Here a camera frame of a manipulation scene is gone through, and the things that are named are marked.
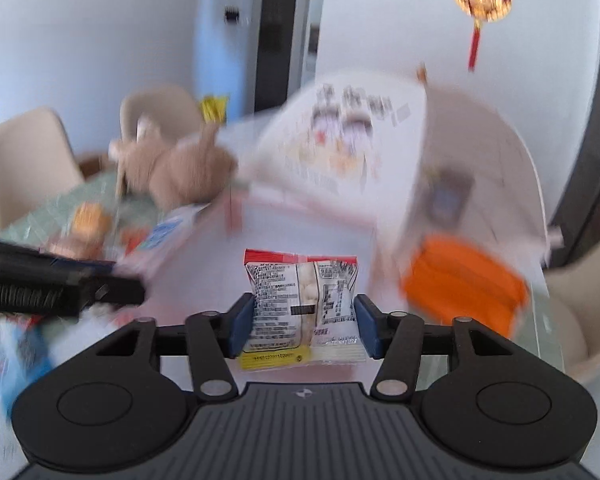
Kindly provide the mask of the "white red snack packet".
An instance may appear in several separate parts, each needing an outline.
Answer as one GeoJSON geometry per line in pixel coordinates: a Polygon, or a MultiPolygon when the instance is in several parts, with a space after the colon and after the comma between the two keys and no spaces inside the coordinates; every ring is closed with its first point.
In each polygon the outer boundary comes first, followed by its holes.
{"type": "Polygon", "coordinates": [[[244,370],[365,360],[353,299],[355,256],[302,256],[248,249],[244,266],[256,298],[239,357],[244,370]]]}

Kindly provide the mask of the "black wall panel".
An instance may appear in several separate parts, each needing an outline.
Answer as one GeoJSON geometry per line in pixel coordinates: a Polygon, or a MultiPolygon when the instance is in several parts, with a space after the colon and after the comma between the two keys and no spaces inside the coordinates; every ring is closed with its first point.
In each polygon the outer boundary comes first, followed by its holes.
{"type": "Polygon", "coordinates": [[[237,25],[240,23],[240,10],[237,6],[226,6],[224,8],[224,21],[230,25],[237,25]]]}

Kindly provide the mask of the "brown plush bunny toy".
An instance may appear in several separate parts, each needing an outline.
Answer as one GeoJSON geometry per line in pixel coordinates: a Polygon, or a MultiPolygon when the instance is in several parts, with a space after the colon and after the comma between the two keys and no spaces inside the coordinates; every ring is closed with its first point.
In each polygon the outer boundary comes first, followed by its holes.
{"type": "Polygon", "coordinates": [[[235,156],[216,143],[219,128],[212,122],[192,136],[170,140],[143,115],[135,139],[109,145],[109,158],[117,164],[117,196],[146,195],[163,212],[212,202],[238,168],[235,156]]]}

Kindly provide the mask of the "orange tissue pouch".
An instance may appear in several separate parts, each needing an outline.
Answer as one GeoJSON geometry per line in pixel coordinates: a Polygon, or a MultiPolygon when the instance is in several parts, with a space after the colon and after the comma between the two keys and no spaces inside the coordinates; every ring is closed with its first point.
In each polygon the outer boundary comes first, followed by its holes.
{"type": "Polygon", "coordinates": [[[473,318],[507,338],[529,301],[521,275],[477,245],[449,235],[422,240],[400,287],[406,300],[430,318],[445,325],[473,318]]]}

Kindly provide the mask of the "beige chair right side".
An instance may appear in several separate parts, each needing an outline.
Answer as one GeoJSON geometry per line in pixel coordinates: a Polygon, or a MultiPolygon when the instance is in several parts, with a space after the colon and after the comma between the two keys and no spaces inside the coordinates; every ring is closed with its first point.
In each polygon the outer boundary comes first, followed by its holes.
{"type": "Polygon", "coordinates": [[[544,278],[566,373],[585,385],[600,376],[600,242],[544,278]]]}

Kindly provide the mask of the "small bread packet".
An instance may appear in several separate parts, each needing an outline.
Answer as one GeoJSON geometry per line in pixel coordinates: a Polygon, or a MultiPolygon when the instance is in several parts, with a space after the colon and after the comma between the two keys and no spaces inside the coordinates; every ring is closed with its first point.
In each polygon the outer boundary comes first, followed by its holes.
{"type": "Polygon", "coordinates": [[[82,203],[76,207],[70,233],[90,243],[102,242],[112,227],[112,215],[99,203],[82,203]]]}

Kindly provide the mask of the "beige chair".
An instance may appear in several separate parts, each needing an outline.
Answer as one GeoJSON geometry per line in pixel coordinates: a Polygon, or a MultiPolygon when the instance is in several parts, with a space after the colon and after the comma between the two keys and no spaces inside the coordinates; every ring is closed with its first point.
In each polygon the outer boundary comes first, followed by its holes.
{"type": "Polygon", "coordinates": [[[142,116],[155,122],[166,139],[180,140],[196,133],[204,125],[198,102],[177,84],[140,90],[126,96],[120,106],[122,139],[136,138],[137,123],[142,116]]]}
{"type": "Polygon", "coordinates": [[[0,124],[0,233],[83,182],[54,110],[38,107],[0,124]]]}
{"type": "Polygon", "coordinates": [[[600,376],[600,242],[544,278],[566,373],[585,385],[600,376]]]}

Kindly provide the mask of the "white mesh food cover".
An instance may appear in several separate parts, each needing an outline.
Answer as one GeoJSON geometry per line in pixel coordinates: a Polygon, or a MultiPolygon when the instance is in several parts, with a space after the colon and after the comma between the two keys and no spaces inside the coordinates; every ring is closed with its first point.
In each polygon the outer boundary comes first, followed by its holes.
{"type": "Polygon", "coordinates": [[[376,226],[396,260],[432,231],[504,259],[550,250],[538,173],[518,132],[460,90],[377,70],[306,84],[271,118],[240,176],[376,226]]]}

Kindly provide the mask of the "beige chair near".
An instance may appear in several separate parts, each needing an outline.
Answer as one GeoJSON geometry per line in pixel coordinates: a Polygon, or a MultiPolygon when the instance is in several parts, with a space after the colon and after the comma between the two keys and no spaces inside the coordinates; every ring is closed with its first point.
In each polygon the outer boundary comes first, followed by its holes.
{"type": "Polygon", "coordinates": [[[54,110],[38,107],[0,124],[0,233],[83,182],[54,110]]]}

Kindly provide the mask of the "beige chair far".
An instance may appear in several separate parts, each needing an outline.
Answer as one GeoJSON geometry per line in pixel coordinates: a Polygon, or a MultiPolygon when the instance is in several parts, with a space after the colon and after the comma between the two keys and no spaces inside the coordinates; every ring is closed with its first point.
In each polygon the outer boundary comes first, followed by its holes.
{"type": "Polygon", "coordinates": [[[166,139],[180,140],[196,133],[204,125],[198,102],[177,84],[140,90],[126,96],[120,106],[122,139],[136,138],[137,123],[142,116],[155,122],[166,139]]]}

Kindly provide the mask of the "blue and white snack bag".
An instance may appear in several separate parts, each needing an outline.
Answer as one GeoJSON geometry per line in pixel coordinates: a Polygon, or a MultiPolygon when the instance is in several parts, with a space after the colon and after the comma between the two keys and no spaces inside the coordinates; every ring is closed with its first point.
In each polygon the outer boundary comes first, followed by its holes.
{"type": "Polygon", "coordinates": [[[8,418],[20,393],[52,368],[47,344],[35,326],[0,318],[0,403],[8,418]]]}

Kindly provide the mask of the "cracker packet red edge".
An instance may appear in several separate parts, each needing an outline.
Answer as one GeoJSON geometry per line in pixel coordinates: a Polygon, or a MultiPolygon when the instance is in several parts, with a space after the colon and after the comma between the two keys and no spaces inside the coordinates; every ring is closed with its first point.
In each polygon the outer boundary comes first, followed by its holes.
{"type": "Polygon", "coordinates": [[[46,252],[73,260],[102,260],[102,243],[72,234],[54,235],[44,248],[46,252]]]}

